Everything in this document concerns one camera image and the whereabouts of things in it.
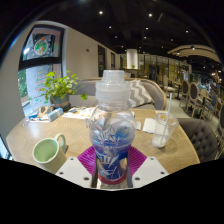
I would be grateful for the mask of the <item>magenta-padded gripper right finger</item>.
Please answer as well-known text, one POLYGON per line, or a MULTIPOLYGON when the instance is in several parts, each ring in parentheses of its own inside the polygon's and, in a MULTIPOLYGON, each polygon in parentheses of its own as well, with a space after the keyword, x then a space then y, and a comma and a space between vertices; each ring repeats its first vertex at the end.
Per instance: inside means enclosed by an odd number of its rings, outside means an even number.
POLYGON ((140 188, 168 175, 168 172, 155 157, 147 157, 131 147, 128 152, 127 184, 140 188))

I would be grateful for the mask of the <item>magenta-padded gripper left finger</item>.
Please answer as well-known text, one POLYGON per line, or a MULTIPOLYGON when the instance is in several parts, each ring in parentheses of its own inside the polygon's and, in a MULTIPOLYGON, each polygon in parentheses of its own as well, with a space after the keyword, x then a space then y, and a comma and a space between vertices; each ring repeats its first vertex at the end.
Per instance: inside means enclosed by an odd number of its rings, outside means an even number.
POLYGON ((95 188, 98 174, 94 148, 87 148, 78 157, 69 157, 56 175, 81 187, 95 188))

